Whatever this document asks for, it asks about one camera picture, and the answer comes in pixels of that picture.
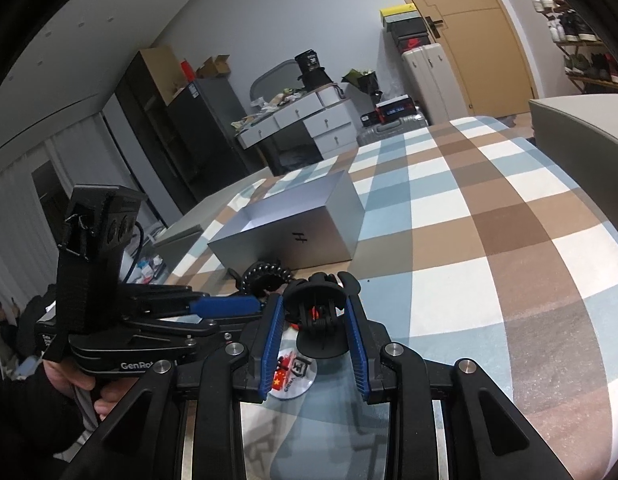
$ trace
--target blue gripper pad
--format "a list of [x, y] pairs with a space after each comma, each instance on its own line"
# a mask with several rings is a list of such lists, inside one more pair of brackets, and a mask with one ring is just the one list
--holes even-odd
[[367, 353], [362, 345], [362, 336], [358, 328], [358, 321], [353, 311], [353, 306], [347, 298], [345, 305], [345, 330], [347, 332], [347, 342], [349, 343], [349, 354], [351, 355], [351, 363], [353, 364], [353, 374], [356, 378], [356, 386], [362, 395], [362, 399], [366, 402], [369, 400], [371, 386], [369, 384], [369, 363], [367, 362]]
[[262, 360], [260, 361], [260, 386], [258, 387], [258, 394], [262, 400], [267, 398], [267, 394], [273, 386], [273, 377], [278, 366], [278, 352], [280, 350], [280, 342], [282, 341], [284, 324], [285, 310], [282, 306], [282, 296], [280, 296], [278, 303], [276, 303], [276, 310], [271, 320], [269, 335], [267, 336], [267, 342], [262, 351]]
[[260, 301], [255, 296], [211, 296], [192, 303], [189, 311], [202, 319], [249, 316], [260, 312]]

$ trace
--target wooden door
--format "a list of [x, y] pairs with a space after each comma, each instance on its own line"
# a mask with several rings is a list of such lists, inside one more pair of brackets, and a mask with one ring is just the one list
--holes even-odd
[[529, 111], [535, 97], [530, 69], [499, 0], [408, 1], [435, 24], [435, 41], [449, 56], [471, 114]]

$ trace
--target white dresser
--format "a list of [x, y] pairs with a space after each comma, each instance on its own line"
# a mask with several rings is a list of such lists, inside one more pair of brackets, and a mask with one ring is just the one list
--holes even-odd
[[323, 158], [340, 155], [358, 146], [356, 136], [362, 124], [349, 99], [340, 97], [336, 85], [328, 85], [277, 110], [239, 135], [243, 148], [302, 121]]

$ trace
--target gray suitcase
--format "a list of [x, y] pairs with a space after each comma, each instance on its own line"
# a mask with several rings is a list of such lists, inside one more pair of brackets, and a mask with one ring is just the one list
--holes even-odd
[[433, 43], [408, 50], [403, 54], [403, 63], [415, 86], [414, 97], [425, 108], [432, 124], [470, 115], [441, 44]]
[[368, 126], [358, 134], [358, 146], [366, 146], [376, 140], [388, 139], [398, 134], [406, 134], [429, 126], [422, 113], [407, 115], [387, 124]]

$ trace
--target drawer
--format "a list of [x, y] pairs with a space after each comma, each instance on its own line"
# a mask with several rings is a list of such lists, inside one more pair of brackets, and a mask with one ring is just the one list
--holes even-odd
[[334, 128], [339, 128], [352, 122], [349, 115], [349, 108], [346, 103], [342, 103], [320, 112], [319, 114], [307, 117], [305, 126], [309, 135], [317, 137], [325, 134]]
[[340, 128], [336, 128], [326, 134], [315, 137], [313, 142], [315, 142], [315, 145], [324, 156], [325, 153], [329, 153], [348, 144], [355, 143], [357, 133], [358, 131], [353, 124], [346, 124], [345, 126], [340, 126]]
[[265, 120], [260, 121], [258, 124], [254, 124], [254, 126], [240, 134], [240, 143], [243, 148], [249, 148], [256, 142], [260, 142], [262, 139], [276, 133], [278, 129], [278, 124], [273, 116], [267, 117]]
[[320, 102], [320, 99], [318, 99], [315, 93], [312, 93], [282, 108], [281, 111], [274, 114], [274, 117], [278, 126], [284, 128], [322, 109], [323, 104]]
[[322, 153], [322, 156], [324, 160], [327, 160], [328, 158], [332, 158], [334, 156], [340, 155], [340, 153], [350, 152], [351, 150], [357, 150], [357, 149], [358, 149], [358, 143], [352, 142], [351, 144], [345, 144], [344, 146], [336, 148], [335, 150], [331, 150], [330, 152]]
[[340, 91], [336, 86], [330, 86], [324, 90], [318, 90], [317, 94], [320, 101], [323, 102], [323, 106], [331, 106], [342, 101]]

